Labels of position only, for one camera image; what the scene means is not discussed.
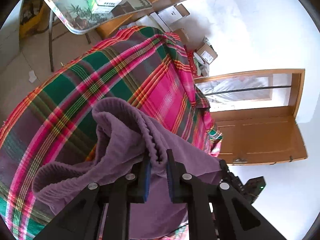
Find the purple fleece pants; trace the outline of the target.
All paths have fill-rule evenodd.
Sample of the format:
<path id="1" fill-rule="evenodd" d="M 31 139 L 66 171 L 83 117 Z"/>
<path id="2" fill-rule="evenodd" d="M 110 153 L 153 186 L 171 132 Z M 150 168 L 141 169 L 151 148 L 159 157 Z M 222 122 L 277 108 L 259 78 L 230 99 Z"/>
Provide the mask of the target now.
<path id="1" fill-rule="evenodd" d="M 167 150 L 188 173 L 205 183 L 221 179 L 219 160 L 171 133 L 158 121 L 119 98 L 104 98 L 92 109 L 97 123 L 95 158 L 79 164 L 53 161 L 36 173 L 32 191 L 59 213 L 88 184 L 106 185 L 127 174 L 148 153 L 151 185 L 148 200 L 134 204 L 130 212 L 131 239 L 154 239 L 174 231 L 187 217 L 184 204 L 174 204 L 167 182 Z"/>

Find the folding table with printed top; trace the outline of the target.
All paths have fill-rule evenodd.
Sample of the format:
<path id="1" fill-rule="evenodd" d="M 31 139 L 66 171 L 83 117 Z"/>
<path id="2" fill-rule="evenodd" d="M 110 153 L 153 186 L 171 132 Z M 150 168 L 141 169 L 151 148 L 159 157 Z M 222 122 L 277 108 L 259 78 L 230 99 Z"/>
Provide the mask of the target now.
<path id="1" fill-rule="evenodd" d="M 44 0 L 48 5 L 48 37 L 50 69 L 53 62 L 53 23 L 57 18 L 75 35 L 87 35 L 100 25 L 135 12 L 152 8 L 149 0 Z"/>

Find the wooden door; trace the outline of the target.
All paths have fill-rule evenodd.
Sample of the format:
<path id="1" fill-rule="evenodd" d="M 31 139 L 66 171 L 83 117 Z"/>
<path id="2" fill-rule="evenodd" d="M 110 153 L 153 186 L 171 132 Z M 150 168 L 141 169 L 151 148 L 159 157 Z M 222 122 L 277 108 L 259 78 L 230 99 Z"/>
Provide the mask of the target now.
<path id="1" fill-rule="evenodd" d="M 296 116 L 304 69 L 269 69 L 196 78 L 203 94 L 226 90 L 291 85 L 205 96 L 223 133 L 220 157 L 232 165 L 264 165 L 308 157 Z"/>

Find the black vertical pole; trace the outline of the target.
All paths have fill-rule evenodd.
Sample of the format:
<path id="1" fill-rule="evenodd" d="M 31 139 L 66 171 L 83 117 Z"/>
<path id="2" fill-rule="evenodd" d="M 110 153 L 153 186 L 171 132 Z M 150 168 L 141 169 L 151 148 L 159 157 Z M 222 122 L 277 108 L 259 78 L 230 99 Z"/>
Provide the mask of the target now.
<path id="1" fill-rule="evenodd" d="M 212 93 L 207 93 L 207 94 L 204 94 L 204 95 L 205 96 L 210 96 L 210 95 L 219 95 L 219 94 L 227 94 L 227 93 L 247 92 L 247 91 L 253 91 L 253 90 L 281 89 L 281 88 L 291 88 L 291 85 L 256 87 L 256 88 L 242 88 L 242 89 L 226 90 L 226 91 L 221 91 L 221 92 L 212 92 Z"/>

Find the brown cardboard box with label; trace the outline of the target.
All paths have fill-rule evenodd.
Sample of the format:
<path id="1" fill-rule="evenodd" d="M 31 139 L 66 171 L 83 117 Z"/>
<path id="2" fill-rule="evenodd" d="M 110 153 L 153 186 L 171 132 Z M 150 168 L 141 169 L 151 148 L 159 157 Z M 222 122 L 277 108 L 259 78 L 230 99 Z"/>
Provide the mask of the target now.
<path id="1" fill-rule="evenodd" d="M 196 49 L 196 53 L 207 64 L 211 64 L 217 58 L 217 53 L 207 43 L 201 44 L 201 46 Z"/>

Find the pink green plaid bedsheet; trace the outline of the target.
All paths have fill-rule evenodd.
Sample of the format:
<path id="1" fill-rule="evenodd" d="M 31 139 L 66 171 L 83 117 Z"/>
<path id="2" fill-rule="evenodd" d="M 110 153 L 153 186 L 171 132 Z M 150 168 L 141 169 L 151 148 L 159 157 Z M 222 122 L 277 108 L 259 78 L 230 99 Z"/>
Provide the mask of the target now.
<path id="1" fill-rule="evenodd" d="M 217 157 L 222 133 L 194 83 L 192 54 L 175 33 L 131 27 L 101 41 L 29 93 L 1 127 L 1 217 L 16 239 L 33 239 L 51 220 L 31 184 L 51 161 L 94 158 L 92 107 L 121 98 L 172 133 Z"/>

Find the plain brown cardboard box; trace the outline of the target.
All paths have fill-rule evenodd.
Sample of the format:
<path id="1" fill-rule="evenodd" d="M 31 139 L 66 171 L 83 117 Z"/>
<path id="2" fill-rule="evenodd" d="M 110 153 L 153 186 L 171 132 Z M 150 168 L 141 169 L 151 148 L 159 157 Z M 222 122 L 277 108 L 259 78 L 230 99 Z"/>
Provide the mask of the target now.
<path id="1" fill-rule="evenodd" d="M 189 37 L 183 28 L 176 29 L 173 33 L 177 34 L 184 45 L 189 43 Z"/>

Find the white open cardboard box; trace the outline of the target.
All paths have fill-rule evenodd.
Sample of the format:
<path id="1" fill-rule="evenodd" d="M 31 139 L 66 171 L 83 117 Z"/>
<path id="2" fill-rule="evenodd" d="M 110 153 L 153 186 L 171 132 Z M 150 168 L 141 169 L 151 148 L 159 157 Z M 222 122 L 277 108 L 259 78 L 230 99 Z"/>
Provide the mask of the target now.
<path id="1" fill-rule="evenodd" d="M 157 15 L 167 26 L 169 26 L 176 21 L 189 16 L 190 12 L 182 3 L 180 3 L 157 12 Z"/>

